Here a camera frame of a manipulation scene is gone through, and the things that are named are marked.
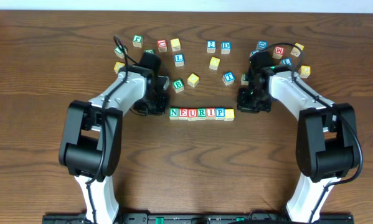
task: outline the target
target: cube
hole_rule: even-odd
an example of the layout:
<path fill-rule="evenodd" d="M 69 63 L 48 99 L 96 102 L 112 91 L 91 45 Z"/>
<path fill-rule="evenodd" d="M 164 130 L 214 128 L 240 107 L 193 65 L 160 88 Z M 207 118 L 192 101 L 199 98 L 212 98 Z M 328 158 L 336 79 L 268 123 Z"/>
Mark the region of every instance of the cube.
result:
<path fill-rule="evenodd" d="M 207 41 L 207 53 L 215 53 L 216 47 L 217 47 L 217 42 L 215 40 Z"/>
<path fill-rule="evenodd" d="M 301 68 L 298 70 L 300 78 L 308 78 L 311 74 L 311 67 L 307 65 L 302 65 Z"/>
<path fill-rule="evenodd" d="M 154 54 L 154 50 L 153 49 L 144 50 L 144 52 Z"/>
<path fill-rule="evenodd" d="M 217 117 L 217 112 L 215 111 L 215 108 L 207 108 L 206 111 L 206 119 L 215 119 Z"/>
<path fill-rule="evenodd" d="M 222 78 L 225 85 L 230 85 L 235 81 L 235 76 L 232 72 L 228 72 L 224 74 L 224 77 Z"/>
<path fill-rule="evenodd" d="M 169 119 L 179 119 L 179 109 L 170 108 L 169 109 Z"/>
<path fill-rule="evenodd" d="M 116 49 L 114 49 L 114 53 L 116 53 L 116 55 L 119 58 L 124 58 L 124 56 L 125 56 L 124 53 L 123 53 L 123 51 L 119 47 L 117 47 Z"/>
<path fill-rule="evenodd" d="M 187 119 L 187 109 L 179 109 L 178 119 Z"/>
<path fill-rule="evenodd" d="M 223 42 L 221 48 L 221 54 L 229 54 L 230 53 L 230 42 Z"/>
<path fill-rule="evenodd" d="M 220 59 L 216 57 L 212 57 L 210 60 L 210 67 L 213 70 L 218 70 Z"/>
<path fill-rule="evenodd" d="M 233 121 L 235 119 L 235 110 L 225 109 L 225 121 Z"/>
<path fill-rule="evenodd" d="M 281 59 L 283 54 L 285 54 L 285 48 L 276 46 L 275 49 L 273 50 L 272 57 L 275 59 Z"/>
<path fill-rule="evenodd" d="M 132 40 L 132 44 L 134 47 L 142 47 L 143 37 L 141 35 L 135 35 L 134 39 Z"/>
<path fill-rule="evenodd" d="M 255 53 L 259 52 L 260 50 L 253 50 L 251 53 L 250 53 L 250 57 L 253 56 Z"/>
<path fill-rule="evenodd" d="M 207 119 L 207 111 L 205 108 L 199 108 L 197 109 L 197 120 L 203 121 Z"/>
<path fill-rule="evenodd" d="M 217 121 L 220 121 L 220 120 L 224 120 L 225 119 L 225 108 L 216 108 L 215 109 L 215 112 L 216 112 L 216 117 L 215 119 Z"/>
<path fill-rule="evenodd" d="M 301 45 L 299 43 L 296 43 L 295 44 L 297 47 L 299 47 L 301 50 L 304 49 L 304 45 Z M 300 56 L 301 52 L 296 48 L 296 47 L 293 47 L 293 49 L 291 50 L 291 53 L 290 53 L 292 56 L 295 56 L 295 57 L 298 57 Z"/>
<path fill-rule="evenodd" d="M 175 60 L 175 66 L 184 66 L 184 54 L 177 54 L 174 55 L 174 60 Z"/>
<path fill-rule="evenodd" d="M 247 80 L 247 74 L 243 73 L 242 77 L 240 78 L 241 85 L 248 85 L 248 80 Z"/>
<path fill-rule="evenodd" d="M 181 79 L 173 81 L 172 86 L 174 87 L 174 90 L 176 93 L 179 93 L 180 91 L 184 91 L 184 83 L 182 82 Z"/>
<path fill-rule="evenodd" d="M 116 62 L 116 64 L 114 65 L 114 71 L 116 72 L 116 74 L 118 74 L 118 71 L 120 71 L 120 69 L 122 67 L 124 67 L 124 66 L 125 66 L 124 63 L 122 63 L 122 62 Z"/>
<path fill-rule="evenodd" d="M 192 75 L 190 75 L 189 78 L 187 78 L 187 84 L 189 84 L 193 88 L 196 87 L 199 81 L 200 81 L 200 78 L 194 73 L 192 73 Z"/>
<path fill-rule="evenodd" d="M 285 58 L 280 61 L 279 65 L 293 65 L 293 62 L 291 62 L 291 58 Z"/>
<path fill-rule="evenodd" d="M 172 51 L 181 50 L 181 42 L 179 41 L 179 38 L 171 40 L 171 48 L 172 48 Z"/>
<path fill-rule="evenodd" d="M 187 109 L 187 120 L 197 121 L 197 109 Z"/>
<path fill-rule="evenodd" d="M 266 47 L 268 47 L 268 42 L 266 42 L 264 40 L 259 40 L 258 43 L 257 43 L 256 50 L 262 50 L 262 49 L 264 49 Z"/>
<path fill-rule="evenodd" d="M 167 52 L 167 41 L 166 40 L 158 40 L 157 47 L 159 52 Z"/>

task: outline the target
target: toy block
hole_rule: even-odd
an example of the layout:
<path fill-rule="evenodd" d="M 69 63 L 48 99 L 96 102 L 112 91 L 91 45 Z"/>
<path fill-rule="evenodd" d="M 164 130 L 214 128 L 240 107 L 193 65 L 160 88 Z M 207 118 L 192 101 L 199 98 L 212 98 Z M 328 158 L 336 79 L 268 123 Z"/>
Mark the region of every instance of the toy block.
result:
<path fill-rule="evenodd" d="M 308 78 L 311 74 L 311 67 L 307 65 L 302 65 L 301 68 L 298 70 L 300 78 Z"/>
<path fill-rule="evenodd" d="M 248 85 L 248 80 L 247 80 L 247 74 L 246 73 L 243 73 L 242 74 L 242 77 L 240 79 L 241 81 L 241 85 Z"/>
<path fill-rule="evenodd" d="M 293 65 L 293 62 L 291 62 L 290 58 L 285 58 L 280 61 L 279 65 Z"/>
<path fill-rule="evenodd" d="M 235 81 L 235 76 L 232 72 L 228 72 L 224 74 L 224 77 L 222 78 L 225 85 L 230 85 Z"/>
<path fill-rule="evenodd" d="M 134 39 L 132 40 L 132 44 L 134 45 L 134 47 L 142 47 L 143 37 L 141 35 L 135 35 Z"/>
<path fill-rule="evenodd" d="M 149 50 L 144 50 L 146 53 L 151 53 L 151 54 L 154 54 L 154 50 L 153 49 L 149 49 Z"/>
<path fill-rule="evenodd" d="M 184 66 L 184 54 L 177 54 L 174 55 L 174 60 L 175 60 L 175 66 Z"/>
<path fill-rule="evenodd" d="M 172 85 L 176 93 L 179 93 L 180 91 L 184 91 L 184 83 L 182 82 L 181 79 L 173 81 Z"/>
<path fill-rule="evenodd" d="M 268 42 L 264 41 L 264 40 L 260 40 L 258 41 L 257 43 L 257 47 L 256 47 L 256 50 L 262 50 L 264 49 L 265 47 L 268 46 Z"/>
<path fill-rule="evenodd" d="M 179 109 L 178 119 L 187 119 L 187 109 Z"/>
<path fill-rule="evenodd" d="M 114 49 L 114 53 L 116 53 L 116 55 L 119 57 L 119 58 L 124 58 L 124 53 L 123 53 L 123 51 L 119 48 L 119 47 L 117 47 L 116 49 Z"/>
<path fill-rule="evenodd" d="M 299 47 L 301 50 L 304 49 L 304 45 L 301 45 L 299 43 L 296 43 L 295 44 L 297 47 Z M 293 47 L 293 49 L 291 50 L 291 53 L 290 53 L 292 56 L 295 56 L 295 57 L 298 57 L 300 56 L 301 52 L 296 48 L 296 47 Z"/>
<path fill-rule="evenodd" d="M 281 59 L 283 54 L 285 54 L 285 48 L 276 46 L 275 49 L 273 50 L 272 57 L 275 59 Z"/>
<path fill-rule="evenodd" d="M 253 56 L 255 53 L 259 52 L 260 50 L 253 50 L 251 53 L 250 53 L 250 57 Z"/>
<path fill-rule="evenodd" d="M 178 38 L 171 40 L 171 48 L 172 48 L 172 51 L 181 50 L 181 42 L 179 41 Z"/>
<path fill-rule="evenodd" d="M 169 119 L 179 119 L 179 109 L 170 108 L 169 109 Z"/>
<path fill-rule="evenodd" d="M 229 54 L 230 53 L 230 42 L 223 42 L 221 48 L 221 54 Z"/>
<path fill-rule="evenodd" d="M 225 108 L 216 108 L 215 112 L 215 119 L 217 121 L 225 119 Z"/>
<path fill-rule="evenodd" d="M 216 58 L 216 57 L 212 57 L 211 60 L 210 60 L 210 67 L 209 68 L 211 68 L 213 70 L 218 70 L 218 66 L 219 66 L 220 61 L 221 61 L 221 59 Z"/>
<path fill-rule="evenodd" d="M 217 47 L 217 42 L 215 40 L 207 41 L 207 53 L 215 53 L 216 47 Z"/>
<path fill-rule="evenodd" d="M 217 112 L 215 108 L 207 108 L 207 118 L 206 119 L 215 119 L 217 117 Z"/>
<path fill-rule="evenodd" d="M 187 84 L 189 84 L 193 88 L 196 87 L 199 81 L 200 81 L 200 78 L 194 73 L 192 73 L 192 75 L 190 75 L 189 78 L 187 78 Z"/>
<path fill-rule="evenodd" d="M 124 63 L 122 63 L 122 62 L 116 62 L 116 64 L 114 65 L 114 71 L 116 72 L 116 74 L 118 74 L 118 71 L 120 71 L 120 69 L 122 67 L 124 67 L 124 66 L 125 66 Z"/>
<path fill-rule="evenodd" d="M 197 121 L 197 109 L 187 109 L 187 120 Z"/>
<path fill-rule="evenodd" d="M 207 119 L 207 111 L 205 108 L 199 108 L 197 109 L 197 119 L 199 121 L 203 121 Z"/>
<path fill-rule="evenodd" d="M 233 121 L 235 119 L 235 110 L 225 109 L 225 121 Z"/>
<path fill-rule="evenodd" d="M 166 40 L 158 40 L 157 47 L 159 52 L 167 52 L 167 41 Z"/>

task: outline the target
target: brown wood surface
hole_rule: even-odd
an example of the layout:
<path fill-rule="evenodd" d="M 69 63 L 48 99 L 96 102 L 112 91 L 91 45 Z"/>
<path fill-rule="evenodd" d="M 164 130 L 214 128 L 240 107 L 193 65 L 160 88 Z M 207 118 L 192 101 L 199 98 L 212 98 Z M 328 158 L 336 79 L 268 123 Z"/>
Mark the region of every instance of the brown wood surface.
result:
<path fill-rule="evenodd" d="M 174 66 L 170 48 L 159 55 L 172 79 L 201 77 L 195 89 L 171 89 L 171 104 L 190 108 L 235 108 L 240 74 L 258 40 L 305 45 L 306 82 L 353 105 L 364 150 L 362 175 L 335 187 L 323 211 L 373 223 L 373 15 L 74 11 L 0 11 L 0 223 L 40 223 L 49 212 L 85 209 L 58 151 L 68 104 L 93 98 L 116 78 L 113 34 L 135 59 L 142 54 L 132 46 L 135 34 L 143 35 L 143 49 L 180 38 L 185 66 Z M 207 54 L 207 39 L 217 46 L 231 41 L 230 55 L 218 48 Z M 221 59 L 218 71 L 209 70 L 213 55 Z M 229 70 L 237 79 L 225 86 L 221 76 Z M 233 122 L 128 113 L 116 197 L 152 213 L 278 210 L 300 174 L 296 125 L 278 102 L 271 113 L 236 111 Z"/>

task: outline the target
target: white wall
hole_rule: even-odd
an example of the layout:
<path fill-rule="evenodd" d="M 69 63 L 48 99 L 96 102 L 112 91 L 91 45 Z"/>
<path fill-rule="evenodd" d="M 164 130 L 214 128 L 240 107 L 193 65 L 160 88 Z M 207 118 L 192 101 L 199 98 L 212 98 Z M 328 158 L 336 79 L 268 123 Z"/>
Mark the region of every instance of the white wall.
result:
<path fill-rule="evenodd" d="M 0 9 L 373 13 L 373 0 L 0 0 Z"/>

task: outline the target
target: wooden table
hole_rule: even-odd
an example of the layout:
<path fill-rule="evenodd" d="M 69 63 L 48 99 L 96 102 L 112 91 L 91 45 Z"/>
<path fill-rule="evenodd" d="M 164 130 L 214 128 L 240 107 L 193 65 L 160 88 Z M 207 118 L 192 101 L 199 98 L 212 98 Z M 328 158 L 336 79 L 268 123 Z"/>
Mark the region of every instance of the wooden table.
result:
<path fill-rule="evenodd" d="M 116 78 L 113 34 L 143 49 L 180 38 L 185 66 L 159 55 L 172 79 L 201 76 L 193 89 L 171 89 L 171 105 L 236 108 L 240 74 L 257 41 L 305 45 L 306 82 L 356 110 L 364 170 L 331 192 L 324 212 L 351 212 L 373 223 L 373 15 L 0 11 L 0 223 L 40 223 L 46 213 L 85 209 L 80 188 L 59 165 L 68 104 L 100 94 Z M 206 40 L 231 41 L 230 55 L 206 53 Z M 218 71 L 209 59 L 221 58 Z M 233 85 L 222 74 L 233 71 Z M 248 213 L 278 210 L 293 195 L 297 122 L 275 102 L 270 113 L 236 111 L 233 122 L 170 121 L 127 113 L 114 174 L 118 201 L 151 213 Z"/>

